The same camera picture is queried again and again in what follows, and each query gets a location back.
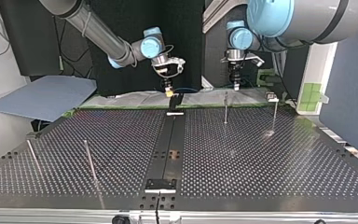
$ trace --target gray cloth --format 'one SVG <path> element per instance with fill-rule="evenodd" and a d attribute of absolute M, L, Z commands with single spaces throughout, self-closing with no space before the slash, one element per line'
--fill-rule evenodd
<path fill-rule="evenodd" d="M 265 88 L 234 90 L 201 91 L 185 94 L 181 106 L 220 106 L 224 105 L 227 93 L 229 105 L 257 105 L 265 104 Z M 139 91 L 119 95 L 115 98 L 95 96 L 80 108 L 168 108 L 170 99 L 164 93 L 157 91 Z"/>
<path fill-rule="evenodd" d="M 96 90 L 95 81 L 78 77 L 49 76 L 0 99 L 0 112 L 54 121 L 80 106 Z"/>

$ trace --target metal bracket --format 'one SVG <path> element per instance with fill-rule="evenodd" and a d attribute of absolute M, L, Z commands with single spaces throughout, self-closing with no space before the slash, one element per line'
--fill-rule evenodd
<path fill-rule="evenodd" d="M 176 180 L 149 179 L 146 183 L 145 193 L 176 193 Z"/>
<path fill-rule="evenodd" d="M 270 103 L 277 103 L 279 102 L 278 96 L 272 92 L 272 91 L 268 91 L 266 92 L 266 99 L 268 102 Z"/>
<path fill-rule="evenodd" d="M 252 63 L 254 63 L 257 67 L 261 67 L 265 61 L 258 57 L 257 55 L 253 54 L 253 53 L 248 53 L 246 55 L 246 58 L 245 58 L 246 61 L 251 61 Z"/>
<path fill-rule="evenodd" d="M 183 101 L 184 95 L 182 93 L 175 94 L 171 97 L 170 100 L 170 108 L 167 112 L 167 116 L 182 116 L 185 114 L 183 110 L 177 109 L 176 107 L 179 106 Z"/>
<path fill-rule="evenodd" d="M 321 94 L 321 99 L 319 102 L 327 105 L 330 102 L 330 98 L 324 94 Z"/>
<path fill-rule="evenodd" d="M 248 4 L 249 0 L 214 0 L 203 14 L 203 33 L 208 33 L 228 12 L 237 6 Z"/>

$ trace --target metal frame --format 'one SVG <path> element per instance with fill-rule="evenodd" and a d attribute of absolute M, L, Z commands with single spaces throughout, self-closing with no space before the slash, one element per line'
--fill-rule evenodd
<path fill-rule="evenodd" d="M 41 135 L 50 132 L 63 120 L 54 123 L 50 128 L 44 130 Z M 254 197 L 252 199 L 240 198 L 185 198 L 181 196 L 181 178 L 183 156 L 185 155 L 185 131 L 186 120 L 184 116 L 165 117 L 164 125 L 161 127 L 158 143 L 155 146 L 153 159 L 151 160 L 143 186 L 148 179 L 176 179 L 177 191 L 174 194 L 141 193 L 135 198 L 119 197 L 77 197 L 77 196 L 52 196 L 52 197 L 22 197 L 22 196 L 0 196 L 0 222 L 12 223 L 33 223 L 43 220 L 44 223 L 73 223 L 73 222 L 94 222 L 107 223 L 115 215 L 130 216 L 131 220 L 140 219 L 145 222 L 154 223 L 156 212 L 162 222 L 169 223 L 195 223 L 200 220 L 207 220 L 208 223 L 252 223 L 253 221 L 276 222 L 292 220 L 301 222 L 316 221 L 319 218 L 325 220 L 358 221 L 358 200 L 324 200 L 312 198 L 273 198 L 263 199 Z M 318 129 L 312 128 L 313 132 L 322 141 L 332 146 L 347 164 L 358 171 L 358 160 L 351 155 L 342 145 L 331 139 L 327 134 Z M 29 150 L 24 143 L 12 151 Z M 0 166 L 6 161 L 0 160 Z M 342 213 L 298 213 L 298 211 L 329 211 L 348 212 Z"/>
<path fill-rule="evenodd" d="M 203 33 L 208 33 L 228 12 L 237 6 L 248 4 L 249 0 L 214 0 L 203 14 Z"/>

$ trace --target metal post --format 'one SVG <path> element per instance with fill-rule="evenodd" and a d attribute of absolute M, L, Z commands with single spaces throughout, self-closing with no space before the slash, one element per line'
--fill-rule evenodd
<path fill-rule="evenodd" d="M 228 124 L 228 93 L 225 96 L 225 124 Z"/>
<path fill-rule="evenodd" d="M 277 112 L 278 112 L 278 103 L 275 103 L 275 111 L 274 111 L 274 120 L 272 122 L 272 131 L 275 132 L 275 121 L 277 120 Z"/>
<path fill-rule="evenodd" d="M 43 178 L 42 168 L 40 167 L 39 161 L 37 160 L 36 154 L 34 153 L 34 147 L 32 146 L 31 140 L 27 140 L 28 148 L 31 151 L 34 162 L 36 163 L 37 170 L 39 171 L 40 176 Z"/>
<path fill-rule="evenodd" d="M 92 157 L 91 157 L 89 142 L 87 140 L 84 140 L 83 142 L 84 142 L 84 148 L 86 149 L 87 152 L 87 156 L 89 157 L 89 167 L 91 168 L 92 176 L 94 177 L 95 181 L 98 181 L 97 174 L 95 173 L 95 169 L 94 169 L 94 162 L 92 161 Z"/>
<path fill-rule="evenodd" d="M 34 147 L 32 146 L 32 143 L 30 140 L 27 140 L 28 148 L 31 150 L 32 157 L 34 160 L 37 160 L 36 154 L 34 153 Z"/>

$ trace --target metal plate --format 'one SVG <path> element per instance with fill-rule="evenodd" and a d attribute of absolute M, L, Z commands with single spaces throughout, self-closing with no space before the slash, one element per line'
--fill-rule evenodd
<path fill-rule="evenodd" d="M 139 209 L 164 112 L 77 112 L 33 141 L 38 160 L 28 148 L 21 148 L 11 159 L 0 161 L 0 199 L 26 200 L 25 204 L 13 202 L 20 207 L 89 208 L 100 207 L 99 201 L 104 200 L 105 208 Z M 98 182 L 93 179 L 84 140 L 89 142 Z"/>
<path fill-rule="evenodd" d="M 186 111 L 185 211 L 358 212 L 358 160 L 307 119 L 271 108 Z"/>

